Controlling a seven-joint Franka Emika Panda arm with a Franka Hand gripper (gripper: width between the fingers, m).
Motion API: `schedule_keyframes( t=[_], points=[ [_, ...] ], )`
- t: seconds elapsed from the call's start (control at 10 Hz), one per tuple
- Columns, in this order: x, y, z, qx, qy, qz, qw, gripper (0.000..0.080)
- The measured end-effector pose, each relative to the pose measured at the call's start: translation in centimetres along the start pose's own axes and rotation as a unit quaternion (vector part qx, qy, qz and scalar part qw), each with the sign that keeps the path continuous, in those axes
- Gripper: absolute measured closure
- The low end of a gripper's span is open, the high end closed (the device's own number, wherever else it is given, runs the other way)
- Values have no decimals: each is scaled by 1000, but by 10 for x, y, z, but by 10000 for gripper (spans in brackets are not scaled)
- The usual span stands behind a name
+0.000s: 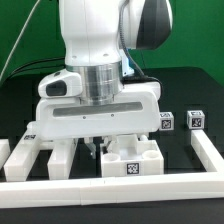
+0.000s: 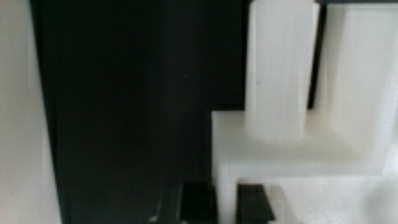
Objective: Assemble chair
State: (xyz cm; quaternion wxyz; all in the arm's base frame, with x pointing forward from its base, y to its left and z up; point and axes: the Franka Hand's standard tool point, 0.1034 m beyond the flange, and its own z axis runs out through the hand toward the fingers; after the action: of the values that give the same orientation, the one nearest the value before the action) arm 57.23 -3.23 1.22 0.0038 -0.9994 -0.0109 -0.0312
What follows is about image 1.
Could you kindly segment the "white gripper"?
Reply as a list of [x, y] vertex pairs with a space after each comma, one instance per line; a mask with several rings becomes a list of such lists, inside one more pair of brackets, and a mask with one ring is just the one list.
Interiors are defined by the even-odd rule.
[[83, 104], [83, 91], [81, 76], [74, 72], [61, 70], [41, 80], [36, 108], [41, 139], [85, 138], [95, 159], [92, 137], [104, 137], [103, 146], [108, 148], [115, 140], [111, 135], [143, 134], [160, 127], [161, 86], [157, 82], [126, 84], [104, 105]]

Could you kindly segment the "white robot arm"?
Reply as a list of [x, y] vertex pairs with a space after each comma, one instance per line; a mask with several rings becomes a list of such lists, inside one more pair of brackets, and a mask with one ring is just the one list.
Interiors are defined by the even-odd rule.
[[156, 49], [172, 30], [169, 0], [59, 0], [65, 68], [38, 86], [43, 140], [148, 134], [160, 126], [160, 82], [129, 77], [127, 50]]

